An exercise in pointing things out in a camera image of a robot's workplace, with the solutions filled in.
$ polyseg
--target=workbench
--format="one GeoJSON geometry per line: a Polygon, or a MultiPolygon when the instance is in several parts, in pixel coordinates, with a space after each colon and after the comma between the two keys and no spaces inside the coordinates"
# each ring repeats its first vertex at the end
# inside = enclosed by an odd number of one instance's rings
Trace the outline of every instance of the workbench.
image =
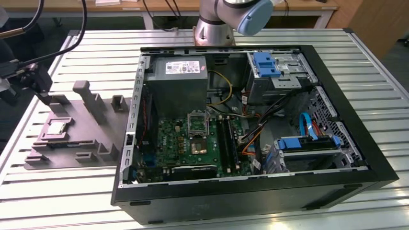
{"type": "MultiPolygon", "coordinates": [[[[358,194],[327,210],[153,225],[172,229],[382,229],[409,225],[409,94],[354,34],[341,29],[268,29],[253,37],[235,33],[237,45],[313,45],[397,171],[400,180],[358,194]]],[[[69,36],[63,48],[75,43],[69,36]]],[[[88,80],[103,98],[132,95],[140,48],[191,46],[192,30],[88,31],[80,46],[49,68],[52,94],[72,92],[88,80]]],[[[115,166],[27,171],[24,159],[49,108],[33,98],[0,157],[0,229],[137,229],[111,206],[115,166]]]]}
{"type": "MultiPolygon", "coordinates": [[[[145,0],[152,16],[175,16],[164,0],[145,0]]],[[[200,0],[176,0],[183,16],[199,16],[200,0]]],[[[39,5],[37,0],[0,0],[3,7],[11,18],[31,18],[39,5]]],[[[315,28],[325,28],[331,20],[332,13],[339,9],[333,0],[327,3],[316,0],[288,0],[289,16],[320,16],[315,28]]],[[[120,5],[96,7],[95,0],[87,1],[89,17],[143,17],[145,29],[153,29],[153,21],[147,13],[143,2],[125,2],[120,5]]],[[[272,16],[284,16],[285,3],[275,6],[272,16]]],[[[77,0],[47,0],[41,17],[64,18],[81,17],[81,3],[77,0]]]]}

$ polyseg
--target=slatted metal surface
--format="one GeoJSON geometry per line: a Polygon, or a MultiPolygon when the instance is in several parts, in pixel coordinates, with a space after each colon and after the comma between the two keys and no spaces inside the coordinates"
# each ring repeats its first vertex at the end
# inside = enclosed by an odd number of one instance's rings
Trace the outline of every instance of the slatted metal surface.
{"type": "MultiPolygon", "coordinates": [[[[65,45],[75,42],[69,37],[65,45]]],[[[81,45],[52,67],[55,94],[79,99],[76,80],[111,98],[132,94],[140,47],[189,46],[192,31],[88,31],[81,45]]],[[[239,45],[313,45],[388,157],[400,180],[361,193],[329,210],[173,223],[171,229],[380,229],[409,225],[409,102],[390,74],[343,30],[264,30],[236,34],[239,45]]],[[[136,229],[139,223],[111,206],[115,167],[27,171],[24,159],[49,108],[35,99],[1,155],[0,229],[136,229]]]]}

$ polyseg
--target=ram slot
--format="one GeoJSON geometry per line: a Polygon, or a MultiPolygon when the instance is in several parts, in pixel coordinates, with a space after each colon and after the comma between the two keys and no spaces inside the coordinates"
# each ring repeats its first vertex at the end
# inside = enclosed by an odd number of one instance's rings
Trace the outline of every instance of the ram slot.
{"type": "Polygon", "coordinates": [[[228,135],[225,133],[224,121],[217,120],[217,139],[219,139],[219,149],[220,149],[220,159],[221,159],[221,167],[225,173],[232,172],[232,165],[229,163],[229,143],[228,143],[228,135]]]}
{"type": "Polygon", "coordinates": [[[229,138],[228,138],[228,142],[229,142],[229,155],[233,161],[233,166],[235,169],[239,170],[240,169],[240,160],[239,160],[239,156],[237,156],[237,143],[236,143],[236,139],[235,139],[235,133],[233,133],[233,126],[232,126],[232,122],[231,119],[225,119],[225,123],[227,123],[227,127],[228,127],[228,133],[229,133],[229,138]]]}

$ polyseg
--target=power supply label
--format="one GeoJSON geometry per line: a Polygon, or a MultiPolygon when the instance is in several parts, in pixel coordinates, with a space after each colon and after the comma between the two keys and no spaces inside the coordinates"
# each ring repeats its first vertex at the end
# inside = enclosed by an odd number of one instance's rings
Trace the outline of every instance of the power supply label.
{"type": "Polygon", "coordinates": [[[200,73],[199,61],[167,62],[167,74],[200,73]]]}

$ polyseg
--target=motherboard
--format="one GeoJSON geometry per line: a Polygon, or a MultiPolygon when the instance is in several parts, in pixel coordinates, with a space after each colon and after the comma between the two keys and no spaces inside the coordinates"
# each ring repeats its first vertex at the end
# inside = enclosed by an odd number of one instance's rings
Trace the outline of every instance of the motherboard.
{"type": "Polygon", "coordinates": [[[195,113],[184,119],[161,119],[157,150],[143,158],[148,181],[251,175],[249,157],[236,151],[243,132],[239,117],[195,113]]]}

